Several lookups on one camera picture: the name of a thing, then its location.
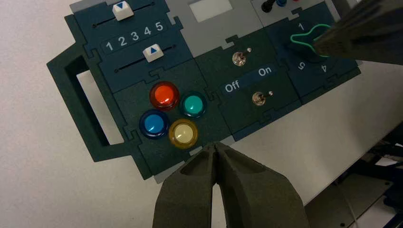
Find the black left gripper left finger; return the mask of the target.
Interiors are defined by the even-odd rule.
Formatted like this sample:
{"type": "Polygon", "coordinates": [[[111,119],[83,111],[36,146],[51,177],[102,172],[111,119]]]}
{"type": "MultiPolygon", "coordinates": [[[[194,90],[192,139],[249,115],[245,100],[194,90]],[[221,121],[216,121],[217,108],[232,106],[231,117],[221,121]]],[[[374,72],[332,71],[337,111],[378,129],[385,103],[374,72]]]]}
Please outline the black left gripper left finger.
{"type": "Polygon", "coordinates": [[[154,228],[211,227],[216,160],[210,143],[163,182],[154,208],[154,228]]]}

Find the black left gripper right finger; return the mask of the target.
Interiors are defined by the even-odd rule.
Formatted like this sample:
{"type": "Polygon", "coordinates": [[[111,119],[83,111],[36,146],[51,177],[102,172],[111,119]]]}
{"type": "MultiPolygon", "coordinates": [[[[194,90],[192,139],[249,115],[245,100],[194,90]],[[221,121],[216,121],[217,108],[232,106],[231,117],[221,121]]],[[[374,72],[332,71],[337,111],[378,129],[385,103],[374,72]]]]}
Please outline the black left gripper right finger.
{"type": "Polygon", "coordinates": [[[282,174],[220,142],[216,174],[228,228],[308,228],[302,199],[282,174]]]}

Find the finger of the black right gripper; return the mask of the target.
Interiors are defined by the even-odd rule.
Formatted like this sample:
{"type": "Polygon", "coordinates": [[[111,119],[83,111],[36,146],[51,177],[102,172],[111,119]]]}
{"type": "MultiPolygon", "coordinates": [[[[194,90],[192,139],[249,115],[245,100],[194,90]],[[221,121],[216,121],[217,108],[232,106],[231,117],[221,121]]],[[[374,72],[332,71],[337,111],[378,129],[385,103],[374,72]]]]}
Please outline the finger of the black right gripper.
{"type": "Polygon", "coordinates": [[[360,37],[357,39],[319,39],[314,42],[317,53],[325,56],[403,64],[403,37],[360,37]]]}
{"type": "Polygon", "coordinates": [[[403,33],[401,0],[362,0],[317,41],[337,38],[385,38],[403,33]]]}

